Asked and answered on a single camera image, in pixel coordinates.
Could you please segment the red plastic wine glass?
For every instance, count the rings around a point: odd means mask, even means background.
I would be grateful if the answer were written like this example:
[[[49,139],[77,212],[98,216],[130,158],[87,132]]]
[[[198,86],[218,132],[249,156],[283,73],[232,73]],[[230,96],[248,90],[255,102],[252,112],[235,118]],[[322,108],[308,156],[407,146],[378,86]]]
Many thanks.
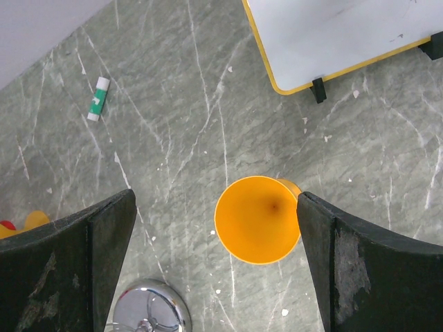
[[[16,227],[13,223],[7,220],[0,221],[0,224],[8,230],[16,230]]]

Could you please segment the orange wine glass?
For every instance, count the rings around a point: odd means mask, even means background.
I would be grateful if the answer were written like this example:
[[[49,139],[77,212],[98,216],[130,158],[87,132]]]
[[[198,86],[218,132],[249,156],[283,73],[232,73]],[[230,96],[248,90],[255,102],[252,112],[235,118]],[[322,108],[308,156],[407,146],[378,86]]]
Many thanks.
[[[20,229],[16,228],[16,230],[8,230],[1,225],[0,239],[12,237],[48,223],[50,223],[49,217],[44,212],[35,210],[26,217],[24,227]]]
[[[219,240],[240,261],[267,265],[284,259],[297,245],[302,190],[291,181],[248,176],[227,187],[215,208]]]

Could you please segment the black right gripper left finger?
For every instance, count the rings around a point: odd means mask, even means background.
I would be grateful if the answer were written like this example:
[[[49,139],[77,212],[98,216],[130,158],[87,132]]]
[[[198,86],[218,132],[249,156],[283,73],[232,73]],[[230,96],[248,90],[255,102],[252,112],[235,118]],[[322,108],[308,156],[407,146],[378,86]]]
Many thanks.
[[[135,220],[126,189],[1,240],[1,330],[104,331]]]

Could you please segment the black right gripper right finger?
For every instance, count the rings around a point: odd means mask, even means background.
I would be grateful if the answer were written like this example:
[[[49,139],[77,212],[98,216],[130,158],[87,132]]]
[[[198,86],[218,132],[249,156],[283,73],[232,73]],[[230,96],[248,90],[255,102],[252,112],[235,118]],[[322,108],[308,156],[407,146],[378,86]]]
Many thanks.
[[[318,196],[298,223],[326,331],[441,331],[442,247],[397,234]]]

